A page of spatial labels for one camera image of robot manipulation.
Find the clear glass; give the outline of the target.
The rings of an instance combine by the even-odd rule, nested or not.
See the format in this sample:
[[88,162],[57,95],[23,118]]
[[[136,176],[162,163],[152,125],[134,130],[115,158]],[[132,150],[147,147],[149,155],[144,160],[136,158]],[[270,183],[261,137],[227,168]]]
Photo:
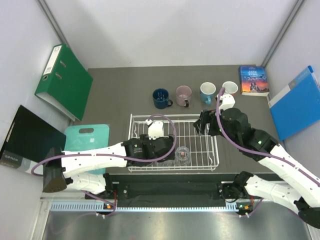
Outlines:
[[165,161],[157,161],[154,163],[155,167],[173,167],[174,166],[174,160],[165,160]]
[[175,151],[174,165],[183,167],[189,165],[191,162],[191,152],[189,148],[180,146]]

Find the light blue dotted mug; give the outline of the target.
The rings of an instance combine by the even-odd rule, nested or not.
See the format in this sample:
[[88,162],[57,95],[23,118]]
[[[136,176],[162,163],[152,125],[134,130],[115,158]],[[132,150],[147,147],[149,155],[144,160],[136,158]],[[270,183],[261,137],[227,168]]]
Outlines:
[[200,86],[200,100],[206,105],[211,105],[215,92],[216,86],[213,83],[202,83]]

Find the lilac ceramic mug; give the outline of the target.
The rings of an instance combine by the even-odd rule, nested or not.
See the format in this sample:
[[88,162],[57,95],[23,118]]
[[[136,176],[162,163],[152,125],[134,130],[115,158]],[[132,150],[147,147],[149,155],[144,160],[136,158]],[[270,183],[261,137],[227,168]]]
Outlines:
[[187,85],[181,85],[176,89],[175,94],[177,105],[188,108],[193,95],[192,89]]

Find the orange ceramic mug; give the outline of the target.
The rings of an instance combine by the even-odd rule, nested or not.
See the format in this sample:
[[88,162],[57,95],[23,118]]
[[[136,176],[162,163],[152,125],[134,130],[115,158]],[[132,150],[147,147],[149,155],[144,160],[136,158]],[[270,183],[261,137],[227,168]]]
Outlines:
[[239,87],[238,85],[233,81],[226,81],[222,84],[222,87],[225,88],[224,95],[231,95],[235,96],[235,94],[238,92]]

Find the dark blue ceramic mug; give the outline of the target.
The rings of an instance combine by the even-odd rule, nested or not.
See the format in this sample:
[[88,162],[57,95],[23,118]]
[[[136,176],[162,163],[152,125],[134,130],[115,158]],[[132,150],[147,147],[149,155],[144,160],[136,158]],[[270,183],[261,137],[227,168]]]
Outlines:
[[158,88],[152,93],[153,103],[157,109],[165,109],[173,105],[169,92],[164,88]]

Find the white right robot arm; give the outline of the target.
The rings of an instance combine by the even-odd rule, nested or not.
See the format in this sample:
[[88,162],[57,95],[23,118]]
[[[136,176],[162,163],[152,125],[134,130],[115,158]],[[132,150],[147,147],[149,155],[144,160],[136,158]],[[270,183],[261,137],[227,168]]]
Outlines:
[[237,198],[254,196],[286,207],[305,223],[320,227],[320,179],[292,158],[281,144],[264,130],[251,127],[248,117],[237,108],[203,110],[193,123],[199,135],[222,136],[243,155],[265,166],[287,186],[242,171],[230,190]]

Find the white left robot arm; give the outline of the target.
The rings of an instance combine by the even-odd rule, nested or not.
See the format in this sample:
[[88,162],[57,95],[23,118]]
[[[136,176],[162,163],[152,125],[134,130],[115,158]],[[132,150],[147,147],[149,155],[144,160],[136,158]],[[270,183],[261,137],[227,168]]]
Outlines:
[[63,190],[86,191],[109,198],[114,191],[108,173],[94,174],[106,168],[145,167],[175,157],[177,138],[174,135],[150,138],[141,134],[115,145],[85,151],[65,152],[43,165],[43,192]]

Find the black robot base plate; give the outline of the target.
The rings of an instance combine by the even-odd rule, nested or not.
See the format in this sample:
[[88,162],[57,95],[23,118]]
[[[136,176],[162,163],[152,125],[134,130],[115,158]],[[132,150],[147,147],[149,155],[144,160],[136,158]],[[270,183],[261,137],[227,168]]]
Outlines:
[[252,200],[231,185],[236,173],[112,174],[113,184],[97,197],[120,207],[215,207],[226,200]]

